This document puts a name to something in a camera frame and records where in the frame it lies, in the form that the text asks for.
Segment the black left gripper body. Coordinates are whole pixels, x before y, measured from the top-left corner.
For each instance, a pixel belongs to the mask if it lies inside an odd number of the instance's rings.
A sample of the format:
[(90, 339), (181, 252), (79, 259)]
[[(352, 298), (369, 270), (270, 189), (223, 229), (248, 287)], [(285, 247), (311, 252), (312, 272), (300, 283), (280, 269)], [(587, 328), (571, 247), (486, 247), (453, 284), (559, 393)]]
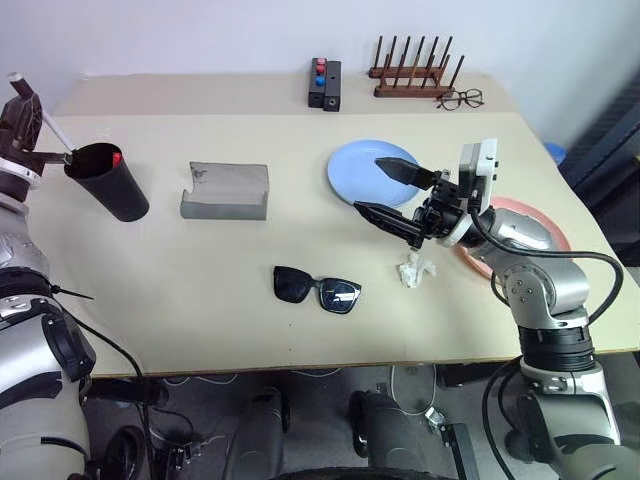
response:
[(33, 158), (42, 127), (42, 105), (37, 94), (24, 99), (15, 96), (1, 113), (1, 157), (28, 168), (36, 168)]

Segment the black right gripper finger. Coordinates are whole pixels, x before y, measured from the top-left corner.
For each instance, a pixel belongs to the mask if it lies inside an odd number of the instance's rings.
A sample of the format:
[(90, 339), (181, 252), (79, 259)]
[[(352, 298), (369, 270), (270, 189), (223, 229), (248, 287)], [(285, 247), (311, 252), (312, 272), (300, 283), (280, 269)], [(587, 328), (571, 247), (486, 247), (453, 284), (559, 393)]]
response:
[(391, 179), (420, 190), (429, 190), (441, 176), (440, 171), (431, 171), (408, 160), (396, 157), (377, 158), (374, 163)]
[(358, 213), (378, 229), (404, 240), (412, 248), (421, 248), (425, 236), (422, 225), (401, 212), (379, 203), (356, 201)]

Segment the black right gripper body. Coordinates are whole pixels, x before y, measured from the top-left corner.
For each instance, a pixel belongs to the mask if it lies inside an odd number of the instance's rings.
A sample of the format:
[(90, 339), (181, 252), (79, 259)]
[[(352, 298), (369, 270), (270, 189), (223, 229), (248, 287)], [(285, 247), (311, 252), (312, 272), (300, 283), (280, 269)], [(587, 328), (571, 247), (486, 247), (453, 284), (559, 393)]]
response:
[(448, 180), (443, 171), (420, 169), (414, 184), (430, 195), (414, 211), (419, 225), (419, 241), (462, 241), (471, 228), (471, 218), (463, 209), (459, 187)]

